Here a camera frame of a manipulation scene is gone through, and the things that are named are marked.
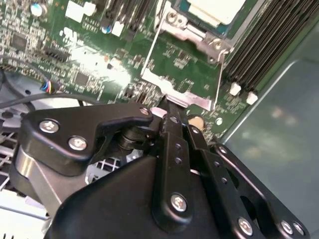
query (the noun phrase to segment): black clamp tool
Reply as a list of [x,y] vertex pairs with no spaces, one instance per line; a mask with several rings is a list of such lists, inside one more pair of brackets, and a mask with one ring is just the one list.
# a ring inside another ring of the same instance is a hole
[[[46,239],[308,239],[306,227],[185,109],[111,104],[35,111],[22,121],[13,185],[52,217]],[[143,156],[91,184],[89,164]]]

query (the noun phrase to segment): silver screw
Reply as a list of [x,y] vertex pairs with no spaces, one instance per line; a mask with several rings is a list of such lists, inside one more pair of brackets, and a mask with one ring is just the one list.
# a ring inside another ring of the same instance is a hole
[[227,153],[227,150],[226,150],[224,147],[222,147],[222,146],[219,147],[219,150],[220,150],[222,153]]
[[285,232],[287,232],[288,234],[292,235],[294,233],[293,229],[291,228],[291,226],[287,222],[281,221],[281,226],[283,227]]
[[51,120],[44,120],[39,125],[40,130],[46,133],[55,133],[59,130],[59,125]]
[[177,20],[177,14],[175,12],[170,12],[167,14],[166,19],[170,24],[173,24]]
[[192,127],[191,129],[193,130],[194,133],[199,133],[199,130],[197,128]]
[[298,223],[293,223],[294,227],[296,228],[296,230],[301,234],[301,235],[305,235],[305,232],[303,230],[303,228],[298,224]]
[[187,208],[186,201],[178,194],[173,194],[170,198],[172,206],[179,212],[185,212]]
[[213,45],[216,50],[220,50],[222,47],[222,40],[219,38],[214,39],[209,43],[209,45]]
[[216,50],[219,50],[221,48],[221,43],[220,42],[216,42],[214,44],[214,47],[215,47]]
[[251,227],[250,223],[244,219],[244,218],[239,218],[238,219],[238,225],[240,226],[240,229],[248,236],[253,235],[253,228]]
[[144,115],[146,115],[146,116],[148,116],[148,115],[150,114],[150,113],[149,113],[149,110],[146,109],[146,108],[140,108],[140,111],[141,111],[142,114],[144,114]]
[[215,123],[220,126],[223,123],[223,118],[217,118]]
[[74,150],[81,151],[86,148],[87,143],[84,139],[75,136],[69,139],[69,146]]

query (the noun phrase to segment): capacitor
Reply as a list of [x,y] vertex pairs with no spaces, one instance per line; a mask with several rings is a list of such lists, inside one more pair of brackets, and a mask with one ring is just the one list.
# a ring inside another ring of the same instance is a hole
[[44,16],[48,12],[46,6],[41,3],[32,3],[30,10],[31,14],[36,17]]
[[109,33],[112,32],[112,27],[111,27],[111,26],[102,26],[101,31],[102,31],[104,34],[109,34]]

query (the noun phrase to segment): black cable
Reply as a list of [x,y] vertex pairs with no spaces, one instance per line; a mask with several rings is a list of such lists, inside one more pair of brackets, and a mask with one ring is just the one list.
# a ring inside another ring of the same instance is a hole
[[[3,78],[3,84],[5,85],[5,87],[13,94],[15,95],[18,99],[22,99],[24,98],[24,95],[21,94],[19,91],[17,91],[15,89],[15,87],[8,81],[6,75],[4,74],[3,70],[0,70],[0,75]],[[23,103],[27,109],[29,110],[29,112],[35,111],[35,107],[31,102],[26,102]]]
[[0,59],[8,59],[8,60],[13,60],[13,61],[16,61],[20,64],[24,64],[26,65],[27,67],[29,67],[30,69],[32,69],[33,71],[35,71],[42,79],[45,80],[45,82],[49,82],[50,79],[47,78],[43,73],[42,71],[40,71],[38,68],[36,68],[35,66],[32,66],[30,63],[28,62],[25,62],[23,60],[20,60],[18,58],[15,58],[13,56],[6,56],[6,55],[0,55]]
[[83,96],[83,95],[72,95],[72,94],[65,94],[65,93],[60,93],[60,94],[43,93],[43,94],[36,94],[36,95],[32,95],[32,96],[26,96],[22,99],[16,99],[16,100],[0,103],[0,109],[12,107],[12,106],[19,105],[19,104],[25,104],[25,103],[31,102],[31,101],[50,99],[50,98],[69,98],[69,99],[76,99],[76,100],[84,101],[84,102],[90,103],[92,105],[102,104],[101,102],[94,100],[91,97]]

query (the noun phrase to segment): gray metal panel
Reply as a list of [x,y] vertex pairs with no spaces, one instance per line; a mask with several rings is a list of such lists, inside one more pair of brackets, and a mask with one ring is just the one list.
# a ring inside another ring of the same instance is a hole
[[319,238],[318,43],[319,24],[273,76],[273,89],[224,137],[312,238]]

